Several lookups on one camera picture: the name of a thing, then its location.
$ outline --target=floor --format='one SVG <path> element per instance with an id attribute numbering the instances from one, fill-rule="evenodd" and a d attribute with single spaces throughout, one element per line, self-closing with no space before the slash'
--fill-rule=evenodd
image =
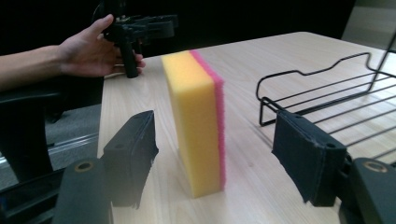
<path id="1" fill-rule="evenodd" d="M 74 161 L 96 157 L 101 105 L 65 111 L 55 123 L 46 124 L 49 156 L 55 170 Z M 0 158 L 0 189 L 17 183 L 4 158 Z"/>

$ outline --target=sponge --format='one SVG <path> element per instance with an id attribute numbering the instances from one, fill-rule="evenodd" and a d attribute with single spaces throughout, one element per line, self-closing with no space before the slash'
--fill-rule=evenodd
<path id="1" fill-rule="evenodd" d="M 197 50 L 162 56 L 180 156 L 194 198 L 224 190 L 224 81 Z"/>

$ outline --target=wooden table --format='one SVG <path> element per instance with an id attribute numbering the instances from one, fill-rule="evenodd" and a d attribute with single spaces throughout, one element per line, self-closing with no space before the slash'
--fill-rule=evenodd
<path id="1" fill-rule="evenodd" d="M 271 153 L 275 125 L 259 125 L 260 104 L 255 95 L 256 85 L 261 77 L 273 73 L 292 69 L 312 72 L 364 51 L 373 53 L 370 64 L 376 68 L 382 50 L 309 33 L 277 35 L 198 50 L 225 80 L 226 188 L 223 192 L 202 198 L 191 197 L 177 150 L 161 57 L 146 58 L 144 75 L 133 79 L 108 77 L 104 86 L 98 156 L 103 154 L 106 143 L 129 117 L 147 110 L 154 110 L 160 150 L 150 170 L 140 208 L 114 208 L 115 223 L 339 223 L 339 202 L 334 207 L 305 204 Z M 303 91 L 312 83 L 343 76 L 344 73 L 337 71 L 359 73 L 363 67 L 361 62 L 352 62 L 337 66 L 328 77 L 310 81 L 297 76 L 274 80 L 271 85 L 262 87 L 261 92 L 277 97 L 289 90 Z M 395 107 L 396 103 L 393 100 L 388 105 Z M 339 109 L 339 106 L 330 108 L 321 114 Z M 320 113 L 317 112 L 309 118 L 318 119 L 318 115 Z M 390 116 L 394 124 L 395 117 L 394 114 Z M 321 128 L 331 129 L 334 123 L 340 122 L 343 121 L 322 125 Z M 357 128 L 356 132 L 366 131 Z M 393 131 L 379 142 L 396 146 L 395 137 Z M 341 134 L 337 139 L 351 141 L 347 134 Z M 372 150 L 357 151 L 353 150 L 352 156 L 373 156 Z M 389 161 L 396 161 L 394 154 Z"/>

